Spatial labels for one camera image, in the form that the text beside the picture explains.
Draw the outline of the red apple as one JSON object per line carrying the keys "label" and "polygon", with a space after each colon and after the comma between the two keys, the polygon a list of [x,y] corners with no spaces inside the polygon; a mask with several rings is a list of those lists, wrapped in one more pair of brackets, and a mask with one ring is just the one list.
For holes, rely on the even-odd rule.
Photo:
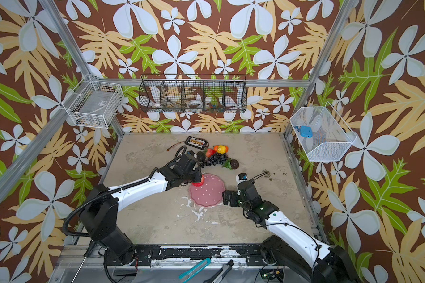
{"label": "red apple", "polygon": [[193,182],[191,185],[195,187],[201,187],[203,186],[204,182],[205,182],[205,178],[204,178],[204,175],[202,175],[199,182]]}

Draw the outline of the pink dotted plate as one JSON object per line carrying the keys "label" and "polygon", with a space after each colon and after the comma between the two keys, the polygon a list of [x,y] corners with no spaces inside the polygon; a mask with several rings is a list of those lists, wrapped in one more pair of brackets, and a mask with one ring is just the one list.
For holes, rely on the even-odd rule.
{"label": "pink dotted plate", "polygon": [[216,206],[223,201],[225,184],[217,175],[207,173],[203,177],[203,183],[189,187],[191,200],[203,207]]}

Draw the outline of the red strawberry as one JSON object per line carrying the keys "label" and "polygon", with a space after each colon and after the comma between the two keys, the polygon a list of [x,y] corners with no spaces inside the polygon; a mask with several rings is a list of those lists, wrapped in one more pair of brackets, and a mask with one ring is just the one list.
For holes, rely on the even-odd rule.
{"label": "red strawberry", "polygon": [[211,156],[213,156],[216,153],[216,151],[214,149],[207,149],[205,155],[207,158],[210,158]]}

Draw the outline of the yellow lemon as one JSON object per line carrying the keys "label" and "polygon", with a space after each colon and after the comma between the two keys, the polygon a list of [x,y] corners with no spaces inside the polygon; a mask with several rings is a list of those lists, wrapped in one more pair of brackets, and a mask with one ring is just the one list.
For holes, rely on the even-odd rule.
{"label": "yellow lemon", "polygon": [[228,147],[227,146],[224,146],[224,145],[219,145],[218,146],[217,153],[219,153],[219,154],[225,154],[225,153],[227,153],[227,151],[228,151]]}

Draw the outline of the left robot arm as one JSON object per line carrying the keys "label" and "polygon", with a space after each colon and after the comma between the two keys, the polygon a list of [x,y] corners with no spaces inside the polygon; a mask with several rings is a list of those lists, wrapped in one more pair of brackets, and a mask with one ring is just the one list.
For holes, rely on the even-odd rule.
{"label": "left robot arm", "polygon": [[65,218],[62,231],[67,236],[90,238],[113,252],[122,265],[129,265],[135,259],[135,245],[119,229],[118,213],[157,193],[200,183],[202,177],[196,154],[182,146],[175,158],[154,168],[147,177],[119,186],[96,186],[87,200]]}

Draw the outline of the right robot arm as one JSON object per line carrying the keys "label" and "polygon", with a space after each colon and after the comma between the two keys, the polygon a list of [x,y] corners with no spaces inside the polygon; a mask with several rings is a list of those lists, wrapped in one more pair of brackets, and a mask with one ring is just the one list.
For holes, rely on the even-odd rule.
{"label": "right robot arm", "polygon": [[273,235],[263,241],[264,260],[287,266],[312,283],[358,283],[360,277],[348,253],[340,246],[330,246],[315,239],[295,225],[273,203],[263,200],[255,181],[264,174],[249,178],[237,175],[237,189],[223,192],[223,204],[240,207],[246,219]]}

